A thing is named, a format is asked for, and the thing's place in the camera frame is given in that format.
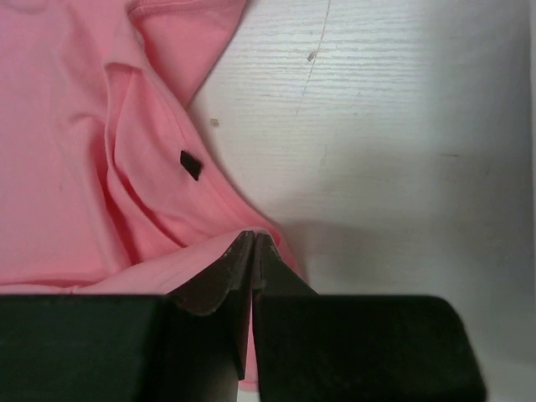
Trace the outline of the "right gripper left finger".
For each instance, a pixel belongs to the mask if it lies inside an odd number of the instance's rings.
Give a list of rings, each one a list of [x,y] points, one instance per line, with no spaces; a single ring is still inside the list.
[[[254,243],[242,232],[165,296],[3,296],[2,400],[236,400]]]

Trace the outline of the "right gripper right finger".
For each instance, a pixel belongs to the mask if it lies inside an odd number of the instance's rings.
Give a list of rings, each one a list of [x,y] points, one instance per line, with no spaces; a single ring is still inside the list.
[[[320,295],[255,242],[253,336],[264,401],[483,401],[455,309],[436,296]]]

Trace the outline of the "pink t shirt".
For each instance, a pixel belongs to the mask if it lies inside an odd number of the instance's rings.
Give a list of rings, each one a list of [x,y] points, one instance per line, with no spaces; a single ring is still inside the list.
[[[188,113],[246,6],[2,2],[3,295],[164,295],[247,230],[300,272]]]

